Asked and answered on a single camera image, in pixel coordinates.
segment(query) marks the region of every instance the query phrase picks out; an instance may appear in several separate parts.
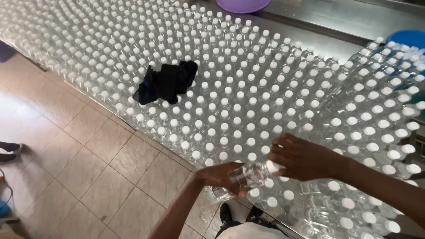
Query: cable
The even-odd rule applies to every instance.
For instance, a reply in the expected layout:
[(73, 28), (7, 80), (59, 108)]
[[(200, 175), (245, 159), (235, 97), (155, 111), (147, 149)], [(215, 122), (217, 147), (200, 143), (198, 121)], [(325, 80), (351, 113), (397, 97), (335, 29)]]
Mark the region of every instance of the cable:
[(6, 182), (6, 177), (5, 177), (5, 174), (4, 174), (4, 172), (3, 172), (3, 170), (0, 168), (0, 171), (1, 171), (1, 173), (3, 174), (3, 180), (4, 180), (4, 183), (6, 184), (6, 187), (8, 187), (9, 189), (10, 189), (10, 197), (9, 197), (9, 199), (6, 201), (6, 204), (5, 205), (3, 205), (1, 208), (0, 208), (0, 211), (1, 210), (3, 210), (3, 208), (9, 203), (9, 201), (10, 201), (10, 199), (12, 198), (12, 196), (13, 196), (13, 189), (9, 186), (9, 184)]

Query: human hand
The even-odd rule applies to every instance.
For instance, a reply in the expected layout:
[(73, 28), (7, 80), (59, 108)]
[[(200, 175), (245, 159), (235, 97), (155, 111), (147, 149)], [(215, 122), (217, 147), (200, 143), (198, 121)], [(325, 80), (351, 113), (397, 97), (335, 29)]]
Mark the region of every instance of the human hand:
[(237, 197), (245, 197), (246, 192), (240, 187), (239, 183), (229, 181), (229, 175), (243, 163), (229, 162), (198, 170), (195, 176), (204, 186), (223, 187)]
[(272, 142), (267, 159), (285, 168), (273, 173), (307, 181), (320, 178), (339, 179), (353, 161), (324, 146), (283, 134)]

